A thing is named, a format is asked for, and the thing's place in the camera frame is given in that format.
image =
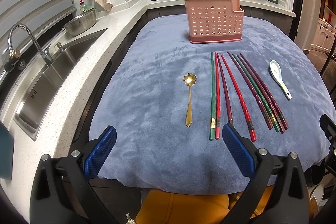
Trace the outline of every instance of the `white speckled countertop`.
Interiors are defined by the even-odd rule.
[[[38,162],[43,154],[51,157],[66,156],[83,109],[113,53],[131,28],[147,9],[184,5],[184,0],[130,0],[104,15],[101,12],[97,24],[77,37],[64,32],[57,35],[50,47],[51,54],[57,42],[71,40],[108,28],[78,61],[55,95],[39,129],[36,141],[30,139],[14,122],[18,104],[32,80],[41,70],[44,61],[36,56],[14,85],[1,111],[0,119],[14,137],[12,180],[0,179],[10,201],[29,222],[31,188]],[[295,13],[281,5],[266,0],[241,0],[241,5],[271,10],[295,17]]]

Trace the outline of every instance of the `kitchen sink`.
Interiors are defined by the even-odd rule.
[[[53,56],[53,64],[49,67],[45,65],[29,86],[14,120],[30,138],[36,140],[41,121],[56,92],[78,60],[106,30],[88,34],[63,45],[64,50],[58,52],[58,56]]]

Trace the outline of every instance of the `pink basket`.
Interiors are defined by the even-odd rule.
[[[191,43],[242,39],[244,10],[240,0],[184,0]]]

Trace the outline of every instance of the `spoon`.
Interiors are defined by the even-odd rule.
[[[273,79],[282,88],[282,90],[284,91],[286,97],[288,99],[292,99],[292,96],[291,96],[288,88],[286,87],[285,83],[282,80],[281,68],[280,68],[279,63],[277,61],[275,61],[275,60],[271,60],[271,62],[269,63],[269,69],[270,69],[270,72],[271,72],[271,75],[272,75]]]
[[[186,85],[189,86],[189,103],[188,103],[188,110],[187,110],[187,116],[185,117],[185,124],[187,127],[190,127],[191,121],[192,121],[192,113],[191,113],[191,86],[195,84],[196,82],[196,75],[193,75],[192,73],[187,74],[183,81]]]

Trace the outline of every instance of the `blue tablecloth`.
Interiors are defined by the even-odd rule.
[[[99,176],[126,186],[158,188],[173,193],[224,194],[244,190],[241,175],[222,139],[209,141],[211,52],[224,55],[250,112],[256,147],[274,155],[296,151],[304,170],[328,154],[329,143],[319,126],[326,113],[336,120],[328,91],[305,54],[277,27],[244,17],[239,42],[196,45],[188,39],[186,15],[154,19],[139,32],[106,88],[94,114],[90,139],[107,125],[117,130],[117,142]],[[227,51],[243,53],[259,73],[285,116],[284,134],[269,130],[244,79]],[[268,72],[277,60],[293,99],[287,100]],[[244,114],[229,74],[224,74],[236,130],[249,138]],[[188,87],[183,77],[197,76],[192,87],[193,122],[185,126]],[[227,122],[221,84],[221,121]]]

